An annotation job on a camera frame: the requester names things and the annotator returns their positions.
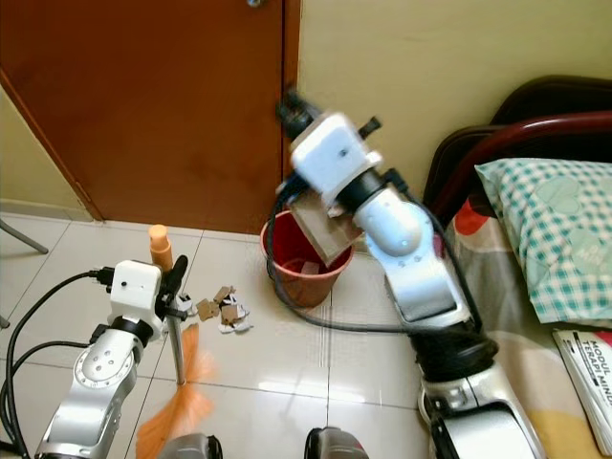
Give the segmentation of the brown cardboard sheet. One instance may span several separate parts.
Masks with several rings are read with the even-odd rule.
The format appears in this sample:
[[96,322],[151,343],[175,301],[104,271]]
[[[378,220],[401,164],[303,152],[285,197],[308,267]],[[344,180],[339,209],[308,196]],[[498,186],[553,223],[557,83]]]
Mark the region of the brown cardboard sheet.
[[311,189],[292,198],[289,210],[312,248],[327,264],[340,259],[362,236],[362,231],[356,227],[350,215],[332,211],[322,197]]

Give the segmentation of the red plastic bucket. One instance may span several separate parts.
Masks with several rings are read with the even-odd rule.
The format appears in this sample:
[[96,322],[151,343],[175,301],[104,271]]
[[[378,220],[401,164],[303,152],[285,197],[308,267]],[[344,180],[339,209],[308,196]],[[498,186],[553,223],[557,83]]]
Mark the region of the red plastic bucket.
[[323,262],[288,210],[275,215],[271,229],[264,224],[259,237],[264,258],[273,262],[272,281],[280,281],[297,309],[315,309],[327,300],[354,256],[351,248],[333,264]]

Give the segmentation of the brown wooden door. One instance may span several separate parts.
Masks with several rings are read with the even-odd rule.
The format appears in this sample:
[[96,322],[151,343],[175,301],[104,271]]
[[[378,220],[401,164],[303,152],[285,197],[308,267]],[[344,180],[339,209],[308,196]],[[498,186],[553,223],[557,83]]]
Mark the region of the brown wooden door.
[[303,0],[1,0],[6,92],[99,220],[255,233]]

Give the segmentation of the grey metal chair leg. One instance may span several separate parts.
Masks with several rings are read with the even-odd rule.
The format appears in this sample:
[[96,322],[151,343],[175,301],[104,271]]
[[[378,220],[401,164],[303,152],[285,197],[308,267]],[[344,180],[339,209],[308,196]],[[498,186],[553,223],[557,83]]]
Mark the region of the grey metal chair leg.
[[34,239],[31,239],[30,236],[26,235],[26,233],[18,231],[17,228],[10,226],[10,224],[6,223],[5,220],[0,220],[0,227],[3,229],[4,233],[8,233],[9,236],[14,237],[14,239],[23,242],[23,244],[26,244],[27,246],[30,246],[30,248],[34,249],[36,252],[40,254],[49,253],[49,250],[45,248],[44,245],[39,244],[39,242],[35,241]]

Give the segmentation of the grey robot right leg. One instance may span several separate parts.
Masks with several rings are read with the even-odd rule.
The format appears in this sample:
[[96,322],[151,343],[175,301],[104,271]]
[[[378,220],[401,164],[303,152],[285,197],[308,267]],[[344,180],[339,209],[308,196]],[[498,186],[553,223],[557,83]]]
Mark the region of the grey robot right leg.
[[370,459],[353,433],[334,426],[312,428],[307,434],[303,459]]

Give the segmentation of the dark wooden headboard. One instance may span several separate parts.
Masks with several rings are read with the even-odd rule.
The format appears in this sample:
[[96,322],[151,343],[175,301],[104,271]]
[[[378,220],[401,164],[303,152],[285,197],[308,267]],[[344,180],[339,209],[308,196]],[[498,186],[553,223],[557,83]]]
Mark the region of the dark wooden headboard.
[[513,125],[534,118],[608,110],[612,110],[612,79],[542,76],[512,91],[487,125]]

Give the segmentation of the green checked pillow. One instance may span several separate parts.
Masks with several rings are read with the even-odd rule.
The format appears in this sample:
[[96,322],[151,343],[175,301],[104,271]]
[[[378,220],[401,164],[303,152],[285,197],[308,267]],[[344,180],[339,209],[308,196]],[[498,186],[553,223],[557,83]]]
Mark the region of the green checked pillow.
[[539,322],[612,328],[612,164],[510,158],[475,170]]

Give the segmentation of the patterned cream bed sheet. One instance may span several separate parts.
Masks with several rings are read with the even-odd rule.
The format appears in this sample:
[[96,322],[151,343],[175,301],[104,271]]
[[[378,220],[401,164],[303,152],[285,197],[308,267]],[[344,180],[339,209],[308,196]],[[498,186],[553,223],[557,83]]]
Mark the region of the patterned cream bed sheet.
[[463,208],[450,220],[447,234],[484,329],[501,348],[495,359],[547,458],[612,459],[612,442],[596,437],[554,338],[555,331],[584,329],[539,322],[523,270],[497,219]]

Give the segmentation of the white printed booklet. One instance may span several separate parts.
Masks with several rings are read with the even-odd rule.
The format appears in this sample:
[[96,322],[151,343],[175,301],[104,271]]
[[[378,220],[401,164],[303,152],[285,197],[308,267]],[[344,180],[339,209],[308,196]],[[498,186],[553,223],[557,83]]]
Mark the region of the white printed booklet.
[[612,331],[555,331],[554,338],[596,437],[612,442]]

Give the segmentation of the maroon metal bed frame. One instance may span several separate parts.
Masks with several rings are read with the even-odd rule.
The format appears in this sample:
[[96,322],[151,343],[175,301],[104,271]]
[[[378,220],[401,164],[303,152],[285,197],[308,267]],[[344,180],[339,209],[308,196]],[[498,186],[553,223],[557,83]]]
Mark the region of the maroon metal bed frame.
[[443,223],[463,208],[493,217],[491,195],[475,168],[508,158],[612,164],[612,110],[459,128],[434,152],[424,192],[427,209]]

